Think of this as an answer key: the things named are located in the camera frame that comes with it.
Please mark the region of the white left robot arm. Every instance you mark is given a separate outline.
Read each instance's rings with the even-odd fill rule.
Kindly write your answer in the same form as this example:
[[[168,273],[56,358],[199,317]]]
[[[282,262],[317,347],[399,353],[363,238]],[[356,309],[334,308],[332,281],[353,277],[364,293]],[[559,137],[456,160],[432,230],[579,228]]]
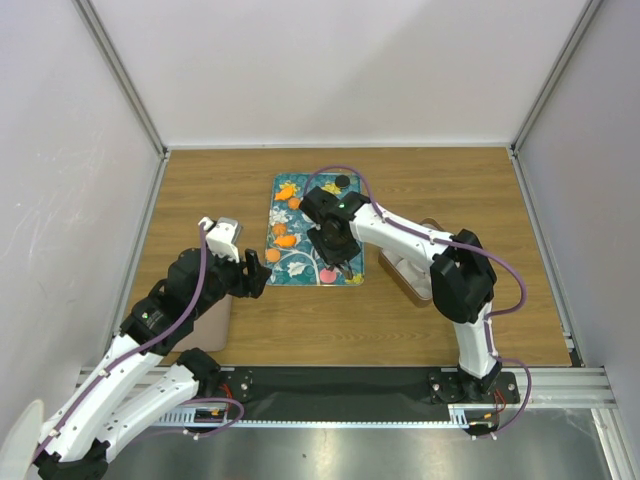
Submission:
[[[98,366],[43,426],[33,463],[42,479],[100,479],[116,456],[161,416],[188,403],[213,402],[213,417],[244,413],[220,365],[191,348],[136,396],[133,387],[190,335],[227,296],[257,298],[271,271],[248,249],[239,261],[207,248],[183,251],[121,324]]]

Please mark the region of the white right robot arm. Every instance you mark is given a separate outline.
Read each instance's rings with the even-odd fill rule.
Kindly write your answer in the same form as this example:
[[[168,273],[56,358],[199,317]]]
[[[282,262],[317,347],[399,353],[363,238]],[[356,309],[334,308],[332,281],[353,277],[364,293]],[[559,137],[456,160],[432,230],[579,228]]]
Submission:
[[[358,285],[363,249],[371,245],[406,295],[432,302],[454,325],[462,394],[474,402],[492,395],[501,363],[483,324],[492,311],[496,274],[468,230],[452,235],[403,219],[369,197],[337,197],[286,184],[273,195],[265,260],[273,286]]]

